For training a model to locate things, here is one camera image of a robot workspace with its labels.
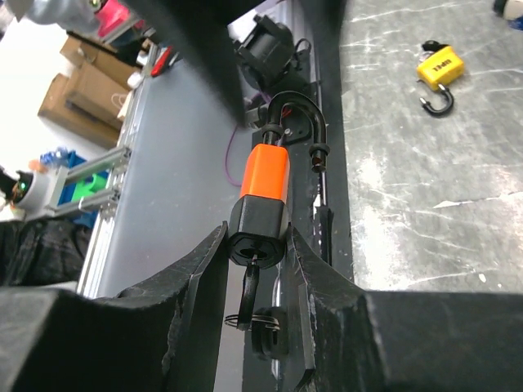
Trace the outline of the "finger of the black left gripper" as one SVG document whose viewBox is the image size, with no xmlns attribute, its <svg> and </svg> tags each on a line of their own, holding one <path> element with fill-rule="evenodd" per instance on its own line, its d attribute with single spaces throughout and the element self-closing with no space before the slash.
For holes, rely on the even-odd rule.
<svg viewBox="0 0 523 392">
<path fill-rule="evenodd" d="M 237 123 L 246 123 L 228 26 L 260 1 L 128 0 L 124 4 L 182 54 Z"/>
</svg>

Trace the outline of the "orange padlock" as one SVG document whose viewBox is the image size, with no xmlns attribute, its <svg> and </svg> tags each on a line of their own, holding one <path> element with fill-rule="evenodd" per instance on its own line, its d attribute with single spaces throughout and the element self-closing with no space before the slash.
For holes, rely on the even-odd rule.
<svg viewBox="0 0 523 392">
<path fill-rule="evenodd" d="M 286 252 L 288 231 L 288 187 L 291 163 L 288 151 L 280 144 L 284 138 L 281 125 L 286 107 L 306 115 L 313 131 L 309 150 L 311 169 L 321 173 L 326 169 L 330 149 L 326 144 L 326 122 L 319 107 L 307 96 L 295 91 L 277 94 L 269 103 L 262 141 L 246 162 L 239 200 L 229 221 L 229 258 L 245 269 L 253 258 L 260 270 L 277 265 Z"/>
</svg>

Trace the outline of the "black head key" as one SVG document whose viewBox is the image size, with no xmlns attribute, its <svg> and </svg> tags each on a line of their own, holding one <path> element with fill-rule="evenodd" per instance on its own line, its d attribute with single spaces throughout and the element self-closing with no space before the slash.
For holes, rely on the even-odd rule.
<svg viewBox="0 0 523 392">
<path fill-rule="evenodd" d="M 281 306 L 254 309 L 260 266 L 253 258 L 248 262 L 237 314 L 225 316 L 224 324 L 249 332 L 253 353 L 262 360 L 283 360 L 288 356 L 288 320 Z"/>
</svg>

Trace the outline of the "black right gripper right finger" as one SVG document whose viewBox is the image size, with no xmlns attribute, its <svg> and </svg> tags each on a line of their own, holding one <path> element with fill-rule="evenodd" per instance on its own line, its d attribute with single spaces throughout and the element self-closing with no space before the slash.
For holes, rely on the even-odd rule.
<svg viewBox="0 0 523 392">
<path fill-rule="evenodd" d="M 365 291 L 288 233 L 284 391 L 519 391 L 516 294 Z"/>
</svg>

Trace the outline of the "yellow padlock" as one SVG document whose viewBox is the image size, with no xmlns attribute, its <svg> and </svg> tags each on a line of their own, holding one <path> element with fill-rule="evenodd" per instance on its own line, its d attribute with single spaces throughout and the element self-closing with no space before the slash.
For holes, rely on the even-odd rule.
<svg viewBox="0 0 523 392">
<path fill-rule="evenodd" d="M 416 68 L 418 79 L 438 93 L 445 105 L 437 109 L 423 97 L 420 103 L 427 114 L 433 118 L 442 118 L 454 108 L 454 95 L 449 85 L 464 75 L 465 64 L 449 44 L 428 40 L 422 44 L 422 50 L 426 56 Z"/>
</svg>

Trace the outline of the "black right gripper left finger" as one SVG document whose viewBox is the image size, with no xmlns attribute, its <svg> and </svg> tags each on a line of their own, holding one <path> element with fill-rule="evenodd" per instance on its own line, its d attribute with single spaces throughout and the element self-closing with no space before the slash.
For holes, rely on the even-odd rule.
<svg viewBox="0 0 523 392">
<path fill-rule="evenodd" d="M 226 299 L 227 228 L 114 298 L 1 291 L 4 391 L 210 391 Z"/>
</svg>

